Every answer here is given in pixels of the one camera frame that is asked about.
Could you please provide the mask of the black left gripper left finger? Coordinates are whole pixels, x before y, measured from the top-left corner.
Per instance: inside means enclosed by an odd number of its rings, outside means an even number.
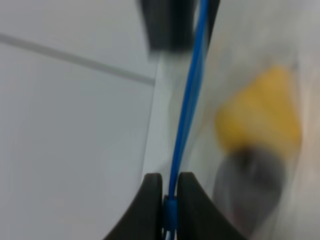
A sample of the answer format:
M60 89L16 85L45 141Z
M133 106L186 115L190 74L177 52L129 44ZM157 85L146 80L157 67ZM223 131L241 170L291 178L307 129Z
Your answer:
M162 238L162 187L159 173L148 173L125 214L106 240L160 240Z

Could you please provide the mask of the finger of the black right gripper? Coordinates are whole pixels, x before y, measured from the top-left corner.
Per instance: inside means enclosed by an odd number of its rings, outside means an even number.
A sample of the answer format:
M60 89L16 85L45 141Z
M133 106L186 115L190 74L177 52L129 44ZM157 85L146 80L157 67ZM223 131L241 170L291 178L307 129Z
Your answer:
M139 0L151 53L186 53L193 49L199 0Z

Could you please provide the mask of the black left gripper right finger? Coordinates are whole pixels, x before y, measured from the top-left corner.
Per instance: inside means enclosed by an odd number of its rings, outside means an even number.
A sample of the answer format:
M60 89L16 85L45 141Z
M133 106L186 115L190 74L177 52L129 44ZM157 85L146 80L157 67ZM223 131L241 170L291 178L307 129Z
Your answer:
M218 211L192 172L182 172L178 178L177 239L245 239Z

